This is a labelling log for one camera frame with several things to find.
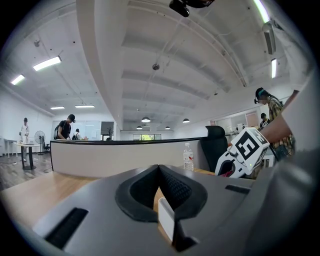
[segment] vent slot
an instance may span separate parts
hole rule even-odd
[[[237,193],[241,193],[241,194],[249,194],[250,192],[250,188],[248,187],[243,187],[243,186],[235,186],[235,185],[227,185],[225,187],[226,190],[231,190],[231,191],[234,191],[234,192],[237,192]]]
[[[68,215],[54,228],[45,238],[47,242],[62,249],[81,222],[84,220],[88,211],[81,208],[74,208]]]

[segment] black cap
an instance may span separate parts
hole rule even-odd
[[[75,119],[76,119],[76,117],[75,117],[74,114],[70,114],[70,115],[68,116],[68,118],[69,118],[72,122],[74,122]]]

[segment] sleeve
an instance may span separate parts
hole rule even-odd
[[[278,104],[278,102],[276,102],[275,100],[272,100],[270,102],[270,105],[271,105],[270,107],[272,109],[274,118],[276,118],[277,116],[280,115],[282,106],[280,104]]]

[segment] electric fan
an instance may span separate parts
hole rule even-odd
[[[43,145],[45,143],[46,140],[46,135],[42,130],[38,130],[35,135],[34,135],[34,140],[36,143],[40,144],[40,152],[38,153],[38,155],[43,155],[43,153],[41,152],[41,145]]]

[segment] wooden table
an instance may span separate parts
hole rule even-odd
[[[197,168],[194,171],[215,175],[213,172]],[[57,203],[95,180],[97,178],[78,177],[52,171],[1,191],[0,199],[12,219],[32,228]],[[158,189],[154,197],[154,211],[158,212],[158,200],[163,196]]]

